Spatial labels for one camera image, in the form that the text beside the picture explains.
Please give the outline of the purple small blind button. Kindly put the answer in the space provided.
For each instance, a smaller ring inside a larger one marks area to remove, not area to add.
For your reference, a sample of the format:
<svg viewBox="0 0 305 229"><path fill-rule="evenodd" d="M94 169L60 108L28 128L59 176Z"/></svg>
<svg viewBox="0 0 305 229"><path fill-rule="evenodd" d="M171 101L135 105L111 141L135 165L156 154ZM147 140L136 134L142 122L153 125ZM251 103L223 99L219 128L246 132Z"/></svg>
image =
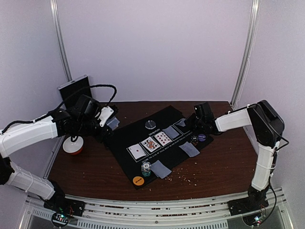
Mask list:
<svg viewBox="0 0 305 229"><path fill-rule="evenodd" d="M204 142L206 139L207 139L207 136L206 136L205 134L199 134L199 135L197 136L197 140L198 140L199 142Z"/></svg>

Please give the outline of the small poker chip stack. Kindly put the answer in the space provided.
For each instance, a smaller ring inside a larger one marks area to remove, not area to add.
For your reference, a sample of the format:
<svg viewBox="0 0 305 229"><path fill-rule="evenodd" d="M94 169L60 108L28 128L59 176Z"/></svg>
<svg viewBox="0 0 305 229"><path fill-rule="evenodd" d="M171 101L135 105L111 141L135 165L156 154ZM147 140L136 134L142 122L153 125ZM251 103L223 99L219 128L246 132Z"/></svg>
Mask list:
<svg viewBox="0 0 305 229"><path fill-rule="evenodd" d="M198 137L196 135L191 136L191 143L196 146L198 144Z"/></svg>

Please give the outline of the blue playing card deck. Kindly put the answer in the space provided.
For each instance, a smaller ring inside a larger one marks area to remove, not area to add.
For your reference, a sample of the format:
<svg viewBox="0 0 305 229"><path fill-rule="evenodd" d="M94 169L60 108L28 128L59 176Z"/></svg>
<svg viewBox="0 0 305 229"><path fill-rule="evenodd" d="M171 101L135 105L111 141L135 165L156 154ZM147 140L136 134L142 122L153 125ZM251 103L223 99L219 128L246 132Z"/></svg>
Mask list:
<svg viewBox="0 0 305 229"><path fill-rule="evenodd" d="M111 130L115 130L119 126L119 123L120 123L120 121L116 117L113 117L113 118L107 120L106 125Z"/></svg>

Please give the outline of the dealt playing card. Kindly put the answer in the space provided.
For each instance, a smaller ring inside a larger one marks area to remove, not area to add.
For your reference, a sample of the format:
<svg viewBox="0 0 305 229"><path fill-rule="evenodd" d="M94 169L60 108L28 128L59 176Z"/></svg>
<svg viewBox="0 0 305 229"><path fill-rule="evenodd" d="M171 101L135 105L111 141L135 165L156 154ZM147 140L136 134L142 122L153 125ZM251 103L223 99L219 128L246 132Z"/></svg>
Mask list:
<svg viewBox="0 0 305 229"><path fill-rule="evenodd" d="M163 164L160 164L156 167L156 175L161 179L167 177L169 174L171 174L171 172L172 171Z"/></svg>
<svg viewBox="0 0 305 229"><path fill-rule="evenodd" d="M159 178L164 179L169 174L171 174L171 170L167 168L162 162L157 160L151 166L151 171Z"/></svg>
<svg viewBox="0 0 305 229"><path fill-rule="evenodd" d="M195 157L200 154L200 151L192 144L185 146L185 152L189 157Z"/></svg>
<svg viewBox="0 0 305 229"><path fill-rule="evenodd" d="M191 148L190 148L190 145L188 142L186 142L183 145L180 145L179 148L181 148L183 151L185 151L187 153L191 151Z"/></svg>

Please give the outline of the ten of diamonds card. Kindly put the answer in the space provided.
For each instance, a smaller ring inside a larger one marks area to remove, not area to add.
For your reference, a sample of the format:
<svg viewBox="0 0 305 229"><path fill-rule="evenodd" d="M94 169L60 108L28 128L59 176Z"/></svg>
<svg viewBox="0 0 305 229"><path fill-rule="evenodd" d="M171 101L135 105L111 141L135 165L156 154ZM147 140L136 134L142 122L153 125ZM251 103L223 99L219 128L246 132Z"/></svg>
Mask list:
<svg viewBox="0 0 305 229"><path fill-rule="evenodd" d="M171 138L164 132L157 133L154 138L161 146L165 146L172 142Z"/></svg>

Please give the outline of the clear dealer button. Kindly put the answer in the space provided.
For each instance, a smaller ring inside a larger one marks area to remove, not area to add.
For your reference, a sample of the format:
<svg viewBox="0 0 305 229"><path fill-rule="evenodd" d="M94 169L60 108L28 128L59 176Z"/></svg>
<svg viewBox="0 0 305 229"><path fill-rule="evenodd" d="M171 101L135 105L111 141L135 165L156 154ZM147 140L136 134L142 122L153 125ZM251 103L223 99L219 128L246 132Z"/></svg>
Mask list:
<svg viewBox="0 0 305 229"><path fill-rule="evenodd" d="M146 123L145 123L145 128L149 129L149 130L152 130L156 127L156 123L153 121L153 120L148 120Z"/></svg>

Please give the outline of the ace of diamonds card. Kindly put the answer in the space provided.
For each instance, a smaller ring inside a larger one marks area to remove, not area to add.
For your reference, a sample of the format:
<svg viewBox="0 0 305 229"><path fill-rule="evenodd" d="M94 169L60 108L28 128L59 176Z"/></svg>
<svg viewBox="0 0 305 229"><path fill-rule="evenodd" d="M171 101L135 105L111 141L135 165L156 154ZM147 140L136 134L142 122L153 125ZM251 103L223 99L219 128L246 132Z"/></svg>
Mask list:
<svg viewBox="0 0 305 229"><path fill-rule="evenodd" d="M132 145L128 147L127 150L131 153L134 159L139 159L146 156L145 151L139 144Z"/></svg>

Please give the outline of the multicolour poker chip stack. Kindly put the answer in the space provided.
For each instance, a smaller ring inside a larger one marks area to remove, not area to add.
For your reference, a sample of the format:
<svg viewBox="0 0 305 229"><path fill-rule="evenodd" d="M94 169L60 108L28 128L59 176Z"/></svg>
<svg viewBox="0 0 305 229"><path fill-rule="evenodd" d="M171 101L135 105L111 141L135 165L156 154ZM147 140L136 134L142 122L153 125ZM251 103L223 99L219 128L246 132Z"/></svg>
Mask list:
<svg viewBox="0 0 305 229"><path fill-rule="evenodd" d="M144 161L141 165L141 173L144 177L149 177L151 175L151 163Z"/></svg>

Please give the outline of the orange big blind button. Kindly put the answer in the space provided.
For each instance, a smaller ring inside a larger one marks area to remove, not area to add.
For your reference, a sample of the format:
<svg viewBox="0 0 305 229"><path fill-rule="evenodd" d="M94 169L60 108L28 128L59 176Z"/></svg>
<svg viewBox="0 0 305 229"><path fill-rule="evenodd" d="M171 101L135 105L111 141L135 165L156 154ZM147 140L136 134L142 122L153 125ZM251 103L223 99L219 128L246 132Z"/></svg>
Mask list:
<svg viewBox="0 0 305 229"><path fill-rule="evenodd" d="M142 186L144 183L145 183L145 180L143 177L141 176L135 176L133 179L132 179L132 182L134 185L136 186Z"/></svg>

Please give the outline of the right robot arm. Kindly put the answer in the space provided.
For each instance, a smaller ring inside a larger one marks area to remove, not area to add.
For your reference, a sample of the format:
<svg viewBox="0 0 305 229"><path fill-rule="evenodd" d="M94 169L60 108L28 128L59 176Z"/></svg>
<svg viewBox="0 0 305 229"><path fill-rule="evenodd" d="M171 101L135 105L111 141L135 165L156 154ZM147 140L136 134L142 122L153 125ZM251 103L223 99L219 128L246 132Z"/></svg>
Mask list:
<svg viewBox="0 0 305 229"><path fill-rule="evenodd" d="M262 193L270 185L276 153L285 128L273 107L262 100L213 118L203 117L197 126L216 139L201 150L199 184L205 196L248 191L247 210L263 202Z"/></svg>

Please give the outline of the aluminium poker chip case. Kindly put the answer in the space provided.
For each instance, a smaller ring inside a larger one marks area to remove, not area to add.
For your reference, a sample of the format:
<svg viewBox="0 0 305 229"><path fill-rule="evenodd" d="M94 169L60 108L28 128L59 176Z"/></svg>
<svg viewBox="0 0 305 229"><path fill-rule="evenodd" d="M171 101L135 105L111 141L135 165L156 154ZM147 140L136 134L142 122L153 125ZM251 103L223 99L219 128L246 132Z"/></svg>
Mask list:
<svg viewBox="0 0 305 229"><path fill-rule="evenodd" d="M62 100L65 101L64 102L65 108L68 109L68 108L73 107L77 103L79 97L82 94L92 97L91 89L87 88L87 89L83 89L80 92L76 93L68 101L66 101L66 99L71 94L73 94L73 93L77 92L79 89L89 86L89 85L90 85L89 77L87 75L83 75L81 77L76 78L75 80L71 80L71 81L59 86L58 90L60 92Z"/></svg>

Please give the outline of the orange white bowl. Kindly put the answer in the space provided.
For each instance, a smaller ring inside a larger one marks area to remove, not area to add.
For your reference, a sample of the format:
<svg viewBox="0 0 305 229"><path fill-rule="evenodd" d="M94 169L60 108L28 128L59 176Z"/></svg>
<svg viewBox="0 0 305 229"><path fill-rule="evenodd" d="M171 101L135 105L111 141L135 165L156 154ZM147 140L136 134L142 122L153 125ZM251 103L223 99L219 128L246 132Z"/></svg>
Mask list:
<svg viewBox="0 0 305 229"><path fill-rule="evenodd" d="M70 155L77 155L83 150L83 138L78 137L78 139L73 142L70 138L67 138L62 145L63 151Z"/></svg>

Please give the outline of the aluminium frame post right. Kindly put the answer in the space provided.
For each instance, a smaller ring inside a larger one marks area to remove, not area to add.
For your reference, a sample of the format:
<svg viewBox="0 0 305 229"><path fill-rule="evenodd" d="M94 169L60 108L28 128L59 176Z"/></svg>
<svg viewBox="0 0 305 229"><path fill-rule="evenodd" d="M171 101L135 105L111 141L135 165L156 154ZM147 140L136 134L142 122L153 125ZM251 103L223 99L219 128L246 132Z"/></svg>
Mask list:
<svg viewBox="0 0 305 229"><path fill-rule="evenodd" d="M242 57L242 62L239 69L239 74L237 77L237 81L235 84L233 96L231 99L231 107L236 109L238 107L238 103L240 101L242 91L244 88L244 83L247 77L247 73L250 66L250 56L254 46L254 40L256 37L257 31L257 24L259 18L259 10L260 10L260 0L253 0L252 1L252 8L250 13L249 25L248 25L248 32L244 47L244 53Z"/></svg>

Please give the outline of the aluminium frame post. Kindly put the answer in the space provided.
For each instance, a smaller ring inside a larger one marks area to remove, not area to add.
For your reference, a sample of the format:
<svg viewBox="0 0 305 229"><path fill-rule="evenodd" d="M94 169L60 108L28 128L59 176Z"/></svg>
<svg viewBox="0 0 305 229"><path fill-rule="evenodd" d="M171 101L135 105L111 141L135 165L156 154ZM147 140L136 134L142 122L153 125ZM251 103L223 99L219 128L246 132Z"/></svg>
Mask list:
<svg viewBox="0 0 305 229"><path fill-rule="evenodd" d="M242 57L242 62L239 69L239 74L237 77L237 81L235 84L233 96L231 99L231 107L236 109L238 107L238 103L240 101L242 91L244 88L244 83L247 77L247 73L250 66L250 56L254 46L254 40L256 37L257 31L257 24L259 18L259 10L260 10L260 0L253 0L252 1L252 8L250 13L249 25L248 25L248 32L244 47L244 53Z"/></svg>
<svg viewBox="0 0 305 229"><path fill-rule="evenodd" d="M50 0L50 7L51 7L51 14L53 18L53 23L56 31L56 36L57 36L57 42L58 42L58 47L60 51L60 58L64 70L65 77L67 81L71 81L71 71L68 63L68 58L67 54L65 51L65 46L64 46L64 41L63 41L63 36L62 36L62 31L61 31L61 24L60 24L60 17L59 17L59 11L58 11L58 4L56 0Z"/></svg>

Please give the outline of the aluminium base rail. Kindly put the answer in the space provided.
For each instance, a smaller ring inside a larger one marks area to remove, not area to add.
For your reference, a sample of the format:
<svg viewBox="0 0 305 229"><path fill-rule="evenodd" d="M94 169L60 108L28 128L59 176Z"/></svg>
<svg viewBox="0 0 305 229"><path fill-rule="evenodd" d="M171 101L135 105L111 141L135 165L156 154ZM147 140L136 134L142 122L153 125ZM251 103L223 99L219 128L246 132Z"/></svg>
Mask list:
<svg viewBox="0 0 305 229"><path fill-rule="evenodd" d="M118 201L69 196L84 201L81 217L64 221L66 229L247 229L251 216L265 222L256 229L292 229L288 203L281 188L268 191L268 207L232 215L227 203L246 193L172 201Z"/></svg>

